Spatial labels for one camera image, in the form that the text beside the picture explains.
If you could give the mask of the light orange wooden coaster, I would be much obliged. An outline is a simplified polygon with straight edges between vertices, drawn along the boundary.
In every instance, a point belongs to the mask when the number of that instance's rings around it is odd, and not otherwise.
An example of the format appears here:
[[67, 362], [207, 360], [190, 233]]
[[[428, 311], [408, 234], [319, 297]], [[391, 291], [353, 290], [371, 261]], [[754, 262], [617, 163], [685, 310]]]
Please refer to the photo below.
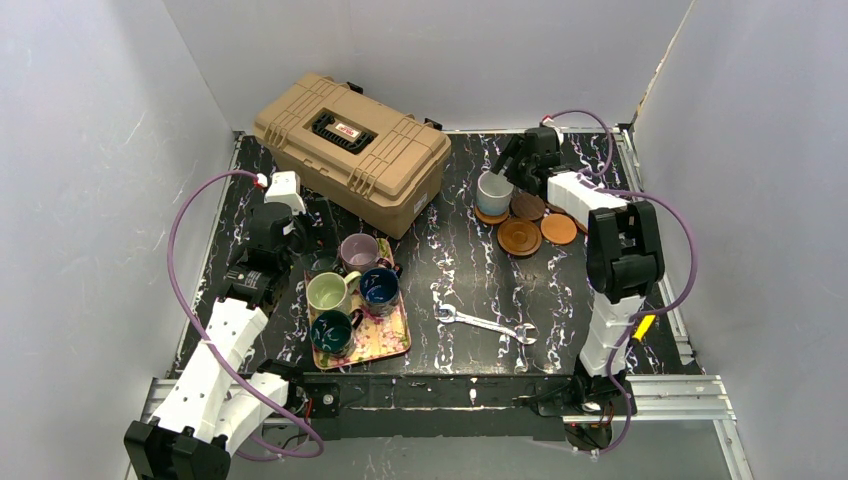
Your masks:
[[478, 206], [473, 209], [476, 218], [486, 225], [499, 225], [509, 218], [509, 211], [506, 210], [498, 215], [488, 215], [483, 213]]

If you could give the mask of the dark brown wooden coaster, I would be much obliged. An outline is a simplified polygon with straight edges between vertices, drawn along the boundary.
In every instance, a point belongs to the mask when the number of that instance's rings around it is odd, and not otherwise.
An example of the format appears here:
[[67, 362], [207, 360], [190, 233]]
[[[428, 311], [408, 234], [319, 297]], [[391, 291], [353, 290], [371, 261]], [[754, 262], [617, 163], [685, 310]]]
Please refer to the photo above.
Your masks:
[[516, 218], [531, 222], [540, 220], [546, 212], [545, 202], [538, 196], [527, 192], [515, 194], [510, 201], [510, 208]]

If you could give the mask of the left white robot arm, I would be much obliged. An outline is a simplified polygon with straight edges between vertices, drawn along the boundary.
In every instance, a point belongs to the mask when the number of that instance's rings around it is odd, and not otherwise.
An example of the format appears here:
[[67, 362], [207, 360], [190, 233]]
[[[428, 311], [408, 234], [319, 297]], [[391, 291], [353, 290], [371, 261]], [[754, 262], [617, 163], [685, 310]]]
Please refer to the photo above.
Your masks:
[[298, 194], [251, 210], [247, 239], [232, 257], [203, 338], [147, 421], [134, 421], [124, 446], [140, 479], [224, 479], [241, 444], [285, 404], [292, 377], [273, 366], [250, 379], [237, 370], [289, 285], [299, 256], [318, 244]]

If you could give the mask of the white mug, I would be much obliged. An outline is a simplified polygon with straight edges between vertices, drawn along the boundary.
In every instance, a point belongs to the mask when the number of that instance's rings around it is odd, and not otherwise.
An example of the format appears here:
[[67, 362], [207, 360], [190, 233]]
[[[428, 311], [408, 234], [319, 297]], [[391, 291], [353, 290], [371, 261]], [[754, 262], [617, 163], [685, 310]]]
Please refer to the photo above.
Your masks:
[[484, 171], [477, 180], [476, 206], [484, 215], [500, 216], [508, 210], [513, 191], [505, 177]]

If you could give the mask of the navy blue mug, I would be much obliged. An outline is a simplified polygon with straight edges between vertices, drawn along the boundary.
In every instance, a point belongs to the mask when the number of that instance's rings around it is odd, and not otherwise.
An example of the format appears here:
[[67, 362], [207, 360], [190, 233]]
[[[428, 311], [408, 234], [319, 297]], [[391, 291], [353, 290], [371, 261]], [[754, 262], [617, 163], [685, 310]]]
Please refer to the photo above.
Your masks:
[[360, 277], [359, 292], [366, 311], [373, 316], [387, 317], [400, 300], [400, 277], [403, 267], [378, 267], [366, 271]]

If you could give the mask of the ringed brown wooden coaster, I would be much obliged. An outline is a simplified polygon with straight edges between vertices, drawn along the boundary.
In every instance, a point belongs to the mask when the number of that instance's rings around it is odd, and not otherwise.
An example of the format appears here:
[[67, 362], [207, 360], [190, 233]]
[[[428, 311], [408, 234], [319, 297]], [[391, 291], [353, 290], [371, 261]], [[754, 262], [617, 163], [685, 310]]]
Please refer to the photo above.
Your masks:
[[497, 240], [506, 253], [527, 257], [535, 254], [541, 247], [542, 233], [533, 222], [511, 217], [498, 226]]

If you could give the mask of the ringed orange wooden coaster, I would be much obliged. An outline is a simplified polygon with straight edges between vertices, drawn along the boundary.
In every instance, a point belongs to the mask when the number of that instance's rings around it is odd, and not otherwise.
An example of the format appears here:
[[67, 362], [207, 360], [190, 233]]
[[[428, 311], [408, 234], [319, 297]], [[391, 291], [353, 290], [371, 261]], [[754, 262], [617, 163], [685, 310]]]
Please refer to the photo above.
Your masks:
[[579, 222], [575, 217], [572, 217], [572, 220], [582, 233], [588, 235], [588, 228], [583, 223]]

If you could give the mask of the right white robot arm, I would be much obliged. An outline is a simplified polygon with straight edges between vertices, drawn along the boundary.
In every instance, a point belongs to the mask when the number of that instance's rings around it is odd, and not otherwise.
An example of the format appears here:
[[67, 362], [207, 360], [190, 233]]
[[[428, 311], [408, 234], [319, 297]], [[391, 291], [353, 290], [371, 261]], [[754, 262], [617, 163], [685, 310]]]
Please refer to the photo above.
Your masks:
[[594, 306], [568, 397], [574, 403], [598, 403], [623, 389], [625, 350], [637, 313], [664, 274], [664, 258], [654, 206], [606, 193], [566, 166], [561, 139], [549, 126], [515, 134], [490, 170], [587, 229], [586, 269]]

